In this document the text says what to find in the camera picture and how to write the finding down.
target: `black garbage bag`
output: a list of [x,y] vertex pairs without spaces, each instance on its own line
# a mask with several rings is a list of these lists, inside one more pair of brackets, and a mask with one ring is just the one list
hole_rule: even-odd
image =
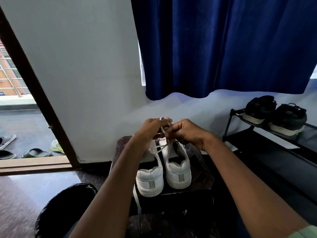
[[97,192],[92,184],[79,183],[58,193],[40,212],[35,223],[35,237],[63,238],[84,214]]

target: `person's left hand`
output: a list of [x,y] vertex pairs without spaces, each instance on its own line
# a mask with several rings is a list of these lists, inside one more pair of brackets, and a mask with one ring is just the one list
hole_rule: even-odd
[[153,139],[164,138],[164,134],[161,132],[160,127],[169,127],[172,121],[173,120],[169,117],[165,117],[163,120],[147,119],[132,138],[142,142],[145,150],[147,150]]

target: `hand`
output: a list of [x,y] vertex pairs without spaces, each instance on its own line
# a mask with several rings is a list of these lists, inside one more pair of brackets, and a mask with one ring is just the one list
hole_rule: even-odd
[[169,117],[165,117],[163,120],[147,119],[131,139],[141,142],[142,145],[144,144],[145,150],[147,150],[153,139],[164,138],[160,127],[169,127],[172,121]]
[[205,144],[212,137],[212,134],[189,119],[184,119],[170,126],[166,131],[165,137],[167,142],[171,139],[177,139],[182,144],[189,142],[196,148],[205,151]]

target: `white wall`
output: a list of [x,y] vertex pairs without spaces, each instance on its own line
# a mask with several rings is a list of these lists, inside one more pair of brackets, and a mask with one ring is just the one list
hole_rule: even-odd
[[[111,160],[116,141],[150,117],[189,118],[220,135],[231,108],[264,94],[218,90],[204,99],[171,94],[148,100],[130,0],[0,0],[0,5],[83,162]],[[309,121],[317,125],[316,84],[311,85],[304,95],[276,99],[308,108]],[[234,120],[232,128],[239,124]]]

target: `blue curtain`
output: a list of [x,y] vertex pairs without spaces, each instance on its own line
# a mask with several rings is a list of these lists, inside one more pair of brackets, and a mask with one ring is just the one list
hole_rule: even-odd
[[131,0],[146,95],[304,92],[317,64],[317,0]]

